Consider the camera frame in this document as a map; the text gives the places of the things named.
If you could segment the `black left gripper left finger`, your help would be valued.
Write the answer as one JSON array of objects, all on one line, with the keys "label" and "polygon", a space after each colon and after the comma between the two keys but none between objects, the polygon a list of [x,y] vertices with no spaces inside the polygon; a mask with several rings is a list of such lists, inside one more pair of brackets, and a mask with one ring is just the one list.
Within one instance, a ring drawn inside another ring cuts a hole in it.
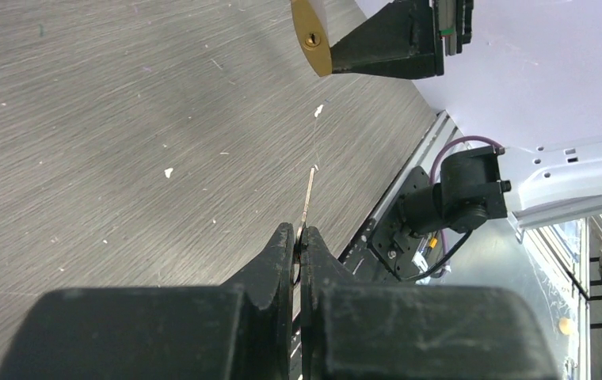
[{"label": "black left gripper left finger", "polygon": [[218,286],[68,288],[43,294],[0,379],[286,379],[293,227],[279,225]]}]

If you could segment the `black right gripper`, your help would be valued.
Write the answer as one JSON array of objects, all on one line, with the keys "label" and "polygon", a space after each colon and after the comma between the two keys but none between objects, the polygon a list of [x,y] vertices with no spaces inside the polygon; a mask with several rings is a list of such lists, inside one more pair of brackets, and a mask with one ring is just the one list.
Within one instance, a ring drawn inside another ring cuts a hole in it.
[{"label": "black right gripper", "polygon": [[474,0],[390,2],[330,48],[332,73],[441,76],[444,54],[461,54],[471,42],[473,10]]}]

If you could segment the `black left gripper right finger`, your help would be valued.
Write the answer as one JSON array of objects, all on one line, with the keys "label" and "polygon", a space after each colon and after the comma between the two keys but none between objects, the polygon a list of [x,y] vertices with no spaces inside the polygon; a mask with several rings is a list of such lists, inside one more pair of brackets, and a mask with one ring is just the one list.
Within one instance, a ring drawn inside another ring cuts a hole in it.
[{"label": "black left gripper right finger", "polygon": [[556,379],[529,305],[498,287],[361,283],[318,229],[300,241],[305,379]]}]

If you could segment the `brass padlock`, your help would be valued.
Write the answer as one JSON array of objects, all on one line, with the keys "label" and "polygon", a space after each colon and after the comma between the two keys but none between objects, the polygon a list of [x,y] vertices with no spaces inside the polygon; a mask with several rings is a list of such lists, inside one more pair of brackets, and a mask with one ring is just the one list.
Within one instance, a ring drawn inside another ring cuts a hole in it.
[{"label": "brass padlock", "polygon": [[332,74],[333,64],[323,0],[291,0],[291,18],[299,46],[319,77]]}]

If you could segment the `silver padlock key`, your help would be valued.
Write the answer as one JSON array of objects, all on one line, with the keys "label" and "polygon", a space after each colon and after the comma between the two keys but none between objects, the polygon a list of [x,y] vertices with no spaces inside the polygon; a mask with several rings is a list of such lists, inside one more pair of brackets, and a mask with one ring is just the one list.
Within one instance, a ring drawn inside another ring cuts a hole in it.
[{"label": "silver padlock key", "polygon": [[307,215],[308,215],[308,211],[310,208],[310,202],[311,202],[311,193],[312,193],[312,188],[313,188],[313,183],[314,183],[314,175],[317,171],[317,167],[315,165],[311,166],[310,168],[310,172],[309,172],[309,178],[308,178],[308,182],[307,182],[307,190],[306,190],[306,194],[305,194],[305,198],[304,198],[304,204],[303,204],[303,212],[302,212],[302,216],[300,219],[300,226],[297,230],[297,234],[296,234],[296,242],[299,243],[301,241],[301,237],[303,235],[303,231],[306,228],[307,225]]}]

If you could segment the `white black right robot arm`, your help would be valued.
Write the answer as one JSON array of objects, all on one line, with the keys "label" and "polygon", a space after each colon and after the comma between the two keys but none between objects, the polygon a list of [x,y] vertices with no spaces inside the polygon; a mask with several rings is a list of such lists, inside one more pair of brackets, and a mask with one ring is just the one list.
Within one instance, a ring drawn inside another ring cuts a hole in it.
[{"label": "white black right robot arm", "polygon": [[[419,79],[471,41],[471,1],[393,1],[331,48],[337,74]],[[404,169],[365,223],[353,252],[372,254],[400,281],[434,276],[449,260],[414,267],[443,230],[463,240],[492,219],[519,229],[602,214],[602,136],[561,145],[440,150],[429,170]]]}]

